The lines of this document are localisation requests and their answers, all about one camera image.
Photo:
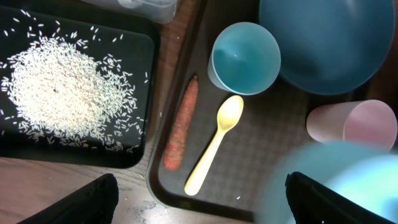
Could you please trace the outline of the light blue small bowl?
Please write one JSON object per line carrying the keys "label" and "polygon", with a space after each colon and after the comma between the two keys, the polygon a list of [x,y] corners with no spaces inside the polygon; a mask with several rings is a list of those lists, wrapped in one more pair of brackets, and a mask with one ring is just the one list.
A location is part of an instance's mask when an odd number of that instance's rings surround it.
{"label": "light blue small bowl", "polygon": [[293,223],[285,180],[293,172],[328,187],[357,205],[397,222],[397,151],[370,144],[332,141],[303,145],[288,153],[264,181],[254,221]]}

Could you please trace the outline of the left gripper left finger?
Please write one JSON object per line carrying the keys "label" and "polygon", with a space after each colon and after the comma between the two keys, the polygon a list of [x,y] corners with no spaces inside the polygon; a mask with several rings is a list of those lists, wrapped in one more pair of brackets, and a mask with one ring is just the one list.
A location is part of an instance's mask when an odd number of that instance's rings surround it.
{"label": "left gripper left finger", "polygon": [[104,174],[20,224],[111,224],[118,201],[115,176]]}

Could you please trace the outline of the pink plastic cup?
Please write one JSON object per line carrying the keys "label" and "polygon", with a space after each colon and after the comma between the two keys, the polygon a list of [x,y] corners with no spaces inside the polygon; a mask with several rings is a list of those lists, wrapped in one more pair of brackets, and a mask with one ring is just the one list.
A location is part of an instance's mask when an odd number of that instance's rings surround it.
{"label": "pink plastic cup", "polygon": [[306,128],[318,142],[356,141],[388,151],[396,141],[397,118],[383,101],[350,101],[315,108],[307,117]]}

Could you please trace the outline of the pile of white rice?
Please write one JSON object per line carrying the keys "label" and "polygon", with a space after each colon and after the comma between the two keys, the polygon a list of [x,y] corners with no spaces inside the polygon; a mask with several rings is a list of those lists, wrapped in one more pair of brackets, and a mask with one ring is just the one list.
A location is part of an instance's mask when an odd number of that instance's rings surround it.
{"label": "pile of white rice", "polygon": [[1,8],[1,146],[132,152],[153,43],[126,30]]}

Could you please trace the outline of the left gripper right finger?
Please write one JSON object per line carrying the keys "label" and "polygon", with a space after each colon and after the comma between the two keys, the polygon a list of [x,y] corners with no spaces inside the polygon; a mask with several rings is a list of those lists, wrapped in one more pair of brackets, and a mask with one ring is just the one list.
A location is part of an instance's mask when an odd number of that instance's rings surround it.
{"label": "left gripper right finger", "polygon": [[287,176],[285,194],[296,224],[394,224],[301,172]]}

